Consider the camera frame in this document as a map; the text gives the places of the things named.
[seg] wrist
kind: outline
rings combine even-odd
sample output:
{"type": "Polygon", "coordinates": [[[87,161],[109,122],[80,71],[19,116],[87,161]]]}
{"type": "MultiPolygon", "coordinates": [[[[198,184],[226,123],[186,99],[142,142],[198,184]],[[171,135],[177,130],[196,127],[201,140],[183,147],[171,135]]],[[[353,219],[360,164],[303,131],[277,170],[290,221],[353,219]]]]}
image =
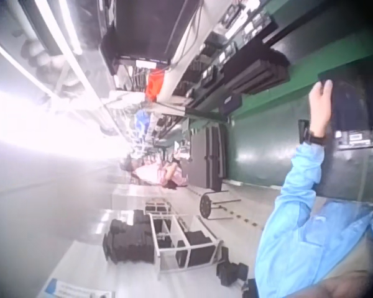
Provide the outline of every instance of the wrist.
{"type": "Polygon", "coordinates": [[[316,138],[323,138],[326,135],[326,126],[310,125],[310,132],[316,138]]]}

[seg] fingers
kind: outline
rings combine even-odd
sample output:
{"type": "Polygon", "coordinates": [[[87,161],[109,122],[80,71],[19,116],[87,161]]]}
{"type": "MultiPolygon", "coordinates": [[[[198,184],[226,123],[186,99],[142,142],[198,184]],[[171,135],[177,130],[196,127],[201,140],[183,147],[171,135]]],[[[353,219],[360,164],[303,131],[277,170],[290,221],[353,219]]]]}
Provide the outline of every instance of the fingers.
{"type": "Polygon", "coordinates": [[[310,96],[321,96],[321,88],[322,88],[322,83],[316,82],[310,91],[310,96]]]}
{"type": "Polygon", "coordinates": [[[323,96],[326,96],[327,98],[330,98],[332,89],[333,89],[333,82],[328,79],[325,82],[325,86],[323,87],[323,96]]]}

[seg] watch strap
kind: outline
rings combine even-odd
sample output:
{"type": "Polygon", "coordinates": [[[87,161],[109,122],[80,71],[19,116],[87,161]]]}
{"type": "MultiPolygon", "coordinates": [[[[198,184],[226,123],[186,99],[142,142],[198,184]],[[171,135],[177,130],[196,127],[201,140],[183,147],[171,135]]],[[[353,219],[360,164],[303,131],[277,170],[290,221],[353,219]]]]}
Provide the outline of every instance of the watch strap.
{"type": "Polygon", "coordinates": [[[313,132],[309,131],[308,129],[305,129],[304,142],[309,145],[317,144],[323,146],[325,144],[325,138],[316,137],[313,135],[313,132]]]}

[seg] fluorescent light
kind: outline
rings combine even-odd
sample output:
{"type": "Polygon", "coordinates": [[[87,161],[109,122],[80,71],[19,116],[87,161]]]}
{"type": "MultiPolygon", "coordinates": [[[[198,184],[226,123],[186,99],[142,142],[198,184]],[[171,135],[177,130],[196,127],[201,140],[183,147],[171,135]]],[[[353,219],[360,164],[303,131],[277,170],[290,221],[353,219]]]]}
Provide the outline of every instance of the fluorescent light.
{"type": "Polygon", "coordinates": [[[70,11],[68,7],[67,0],[59,0],[60,1],[60,7],[62,12],[63,21],[65,22],[65,27],[67,28],[68,35],[70,38],[70,43],[72,44],[73,51],[77,55],[81,55],[81,47],[80,42],[77,38],[75,26],[73,25],[72,18],[70,16],[70,11]]]}
{"type": "Polygon", "coordinates": [[[156,63],[151,61],[143,61],[143,60],[137,60],[136,61],[137,67],[144,67],[144,68],[150,68],[154,70],[156,68],[156,63]]]}

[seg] pink shirt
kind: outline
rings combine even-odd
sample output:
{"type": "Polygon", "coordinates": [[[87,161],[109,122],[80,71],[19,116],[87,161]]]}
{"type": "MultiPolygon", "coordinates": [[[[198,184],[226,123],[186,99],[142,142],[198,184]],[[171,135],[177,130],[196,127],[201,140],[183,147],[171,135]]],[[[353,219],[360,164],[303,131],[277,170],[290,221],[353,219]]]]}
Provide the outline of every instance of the pink shirt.
{"type": "MultiPolygon", "coordinates": [[[[159,160],[151,165],[140,166],[134,172],[140,179],[148,183],[164,185],[166,184],[165,175],[167,172],[166,166],[168,165],[169,163],[162,166],[162,162],[159,160]]],[[[188,183],[188,178],[182,177],[182,170],[179,167],[175,170],[172,180],[178,186],[186,186],[188,183]]]]}

